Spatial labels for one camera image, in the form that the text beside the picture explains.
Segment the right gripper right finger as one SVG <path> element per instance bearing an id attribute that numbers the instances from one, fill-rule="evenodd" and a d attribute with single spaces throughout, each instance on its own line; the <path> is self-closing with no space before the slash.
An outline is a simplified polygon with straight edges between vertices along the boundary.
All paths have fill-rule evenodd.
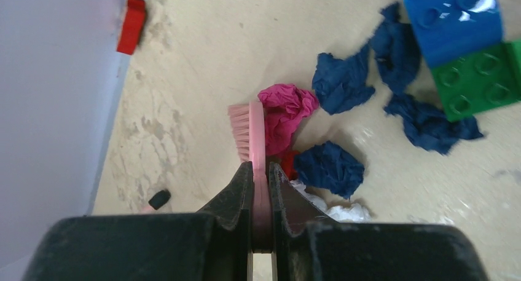
<path id="1" fill-rule="evenodd" d="M 270 163 L 273 212 L 272 269 L 275 280 L 334 280 L 335 264 L 321 250 L 320 234 L 339 224 L 293 187 L 281 166 Z"/>

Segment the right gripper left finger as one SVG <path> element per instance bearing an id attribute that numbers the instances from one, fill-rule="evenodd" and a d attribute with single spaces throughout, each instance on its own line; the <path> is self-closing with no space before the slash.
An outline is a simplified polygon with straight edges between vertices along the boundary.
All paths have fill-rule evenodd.
<path id="1" fill-rule="evenodd" d="M 198 212 L 205 228 L 203 280 L 251 280 L 253 274 L 253 165 L 242 163 L 229 184 Z"/>

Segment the white paper scrap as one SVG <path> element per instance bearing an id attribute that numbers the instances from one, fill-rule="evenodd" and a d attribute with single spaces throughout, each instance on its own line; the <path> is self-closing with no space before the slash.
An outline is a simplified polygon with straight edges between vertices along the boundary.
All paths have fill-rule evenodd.
<path id="1" fill-rule="evenodd" d="M 352 203 L 348 207 L 341 205 L 329 207 L 324 199 L 317 195 L 308 193 L 306 191 L 306 186 L 300 180 L 291 180 L 290 184 L 318 210 L 321 210 L 337 222 L 366 223 L 372 221 L 369 210 L 359 203 Z"/>

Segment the pink hand brush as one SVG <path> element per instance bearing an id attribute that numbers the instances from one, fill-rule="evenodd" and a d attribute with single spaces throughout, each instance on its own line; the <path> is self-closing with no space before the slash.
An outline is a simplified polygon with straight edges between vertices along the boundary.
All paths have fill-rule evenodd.
<path id="1" fill-rule="evenodd" d="M 254 253 L 271 253 L 272 209 L 266 175 L 264 108 L 259 101 L 231 105 L 227 113 L 241 162 L 253 166 L 252 246 Z"/>

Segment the magenta paper scrap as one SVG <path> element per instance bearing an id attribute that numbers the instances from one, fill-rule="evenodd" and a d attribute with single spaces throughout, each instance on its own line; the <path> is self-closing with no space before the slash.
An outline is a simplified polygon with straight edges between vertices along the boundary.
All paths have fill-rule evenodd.
<path id="1" fill-rule="evenodd" d="M 302 120 L 318 109 L 319 101 L 311 91 L 294 84 L 274 84 L 257 97 L 265 111 L 266 155 L 280 157 L 291 147 Z"/>

